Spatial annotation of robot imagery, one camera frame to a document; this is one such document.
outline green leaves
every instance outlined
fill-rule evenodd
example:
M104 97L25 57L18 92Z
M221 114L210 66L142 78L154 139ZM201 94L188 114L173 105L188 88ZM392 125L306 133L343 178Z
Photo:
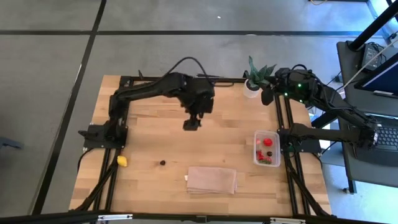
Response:
M251 87L256 87L257 84L263 83L263 84L268 84L269 82L265 80L265 77L268 77L272 74L272 72L275 69L276 65L273 65L271 67L264 66L262 67L259 71L253 64L253 58L249 56L249 65L250 65L250 75L245 72L246 77L249 79L249 84Z

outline clear plastic container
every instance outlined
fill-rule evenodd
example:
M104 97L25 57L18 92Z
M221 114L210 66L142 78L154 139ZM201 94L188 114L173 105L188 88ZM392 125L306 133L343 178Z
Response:
M264 144L265 139L270 139L272 141L272 145L266 146ZM262 155L265 158L264 160L269 161L271 159L271 161L269 161L270 164L265 164L265 163L259 162L258 156L257 156L257 150L262 152ZM280 142L279 142L278 133L273 132L273 131L263 131L263 130L258 130L254 133L253 162L259 166L279 167L279 165L280 165Z

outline white pot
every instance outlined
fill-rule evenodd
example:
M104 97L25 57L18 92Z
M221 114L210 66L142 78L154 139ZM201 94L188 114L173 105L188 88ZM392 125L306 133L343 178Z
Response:
M254 97L256 97L256 96L259 94L260 89L258 89L258 90L256 90L256 91L250 90L250 89L246 86L246 84L247 84L248 81L249 81L249 80L244 81L244 85L243 85L243 95L246 96L247 98L254 98Z

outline wooden table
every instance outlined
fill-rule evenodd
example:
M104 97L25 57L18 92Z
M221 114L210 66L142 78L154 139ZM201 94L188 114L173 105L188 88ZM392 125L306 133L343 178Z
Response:
M92 122L108 118L109 96L119 86L120 76L103 77ZM128 140L122 155L128 167L120 167L112 207L114 212L289 216L292 214L285 164L261 167L253 164L255 130L276 131L275 103L264 106L260 96L243 96L243 84L216 87L212 114L205 114L198 131L183 131L188 118L176 98L158 96L130 104ZM303 104L291 101L294 121L310 125ZM287 123L284 104L284 121ZM80 166L70 208L76 208L98 181L103 149L87 154ZM330 205L319 161L301 153L305 183L317 202L330 213ZM234 195L192 195L184 175L190 166L226 167L238 172ZM100 208L104 208L103 191ZM298 210L303 213L296 186Z

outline brown cloth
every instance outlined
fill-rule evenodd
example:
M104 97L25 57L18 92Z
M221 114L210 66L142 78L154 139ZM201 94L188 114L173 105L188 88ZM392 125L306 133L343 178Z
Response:
M189 167L188 193L234 194L236 189L236 170L218 167Z

